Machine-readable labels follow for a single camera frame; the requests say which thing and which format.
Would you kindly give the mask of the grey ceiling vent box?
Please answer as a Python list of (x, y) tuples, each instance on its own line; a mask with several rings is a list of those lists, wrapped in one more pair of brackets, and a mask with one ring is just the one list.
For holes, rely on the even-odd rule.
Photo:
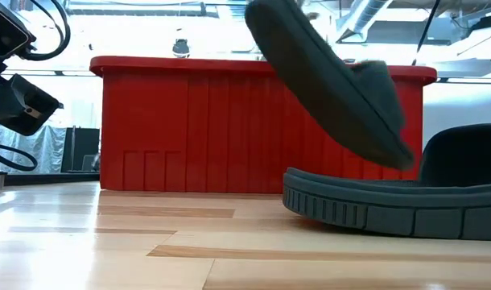
[(458, 23), (457, 19), (434, 18), (427, 31), (425, 44), (449, 45), (470, 36), (472, 30), (464, 23)]

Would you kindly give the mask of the grey tarp curtain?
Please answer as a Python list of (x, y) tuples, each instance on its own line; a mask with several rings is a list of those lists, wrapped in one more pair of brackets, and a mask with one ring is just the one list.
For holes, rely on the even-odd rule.
[(0, 171), (10, 174), (60, 173), (67, 135), (66, 128), (42, 126), (34, 135), (24, 136), (0, 125), (0, 144), (13, 147), (37, 159), (37, 167), (23, 172), (0, 163)]

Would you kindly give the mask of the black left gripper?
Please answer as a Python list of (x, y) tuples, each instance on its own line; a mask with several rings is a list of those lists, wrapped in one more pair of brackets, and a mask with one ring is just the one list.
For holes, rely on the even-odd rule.
[(5, 79), (1, 75), (5, 68), (0, 62), (0, 125), (21, 135), (33, 135), (64, 105), (18, 74)]

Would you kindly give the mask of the black cabinet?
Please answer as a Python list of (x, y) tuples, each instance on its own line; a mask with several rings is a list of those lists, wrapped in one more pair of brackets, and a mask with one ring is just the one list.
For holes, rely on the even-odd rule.
[(99, 142), (99, 129), (69, 127), (66, 130), (61, 171), (92, 172)]

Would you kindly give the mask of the black aluminium table frame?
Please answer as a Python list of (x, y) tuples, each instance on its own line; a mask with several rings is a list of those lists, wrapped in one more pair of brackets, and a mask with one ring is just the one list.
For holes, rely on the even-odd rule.
[(59, 184), (85, 181), (99, 181), (98, 172), (58, 173), (58, 174), (7, 174), (0, 172), (4, 186), (22, 186), (34, 184)]

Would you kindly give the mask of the silver ceiling duct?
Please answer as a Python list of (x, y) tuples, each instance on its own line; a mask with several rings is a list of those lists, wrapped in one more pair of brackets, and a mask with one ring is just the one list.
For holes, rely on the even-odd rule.
[(368, 30), (376, 21), (377, 14), (394, 0), (354, 0), (349, 13), (336, 21), (337, 43), (347, 41), (364, 43)]

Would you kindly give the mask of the black ceiling lamp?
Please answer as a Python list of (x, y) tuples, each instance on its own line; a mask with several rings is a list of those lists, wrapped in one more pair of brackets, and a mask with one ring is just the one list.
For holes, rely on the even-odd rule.
[(190, 56), (188, 40), (176, 39), (172, 47), (172, 52), (176, 58), (188, 58)]

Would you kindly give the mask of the black foam slide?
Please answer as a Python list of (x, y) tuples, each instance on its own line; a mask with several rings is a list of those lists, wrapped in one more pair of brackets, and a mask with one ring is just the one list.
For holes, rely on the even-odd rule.
[(491, 241), (491, 123), (435, 134), (416, 180), (350, 180), (288, 168), (283, 205), (344, 228)]
[(266, 61), (333, 140), (385, 167), (414, 164), (402, 139), (405, 117), (385, 62), (348, 66), (294, 0), (252, 0), (245, 22)]

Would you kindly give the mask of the red plastic bin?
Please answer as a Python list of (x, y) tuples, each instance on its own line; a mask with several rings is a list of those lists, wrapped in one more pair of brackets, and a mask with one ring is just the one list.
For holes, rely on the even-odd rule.
[(333, 141), (265, 62), (97, 56), (101, 186), (118, 191), (280, 193), (287, 168), (413, 180)]

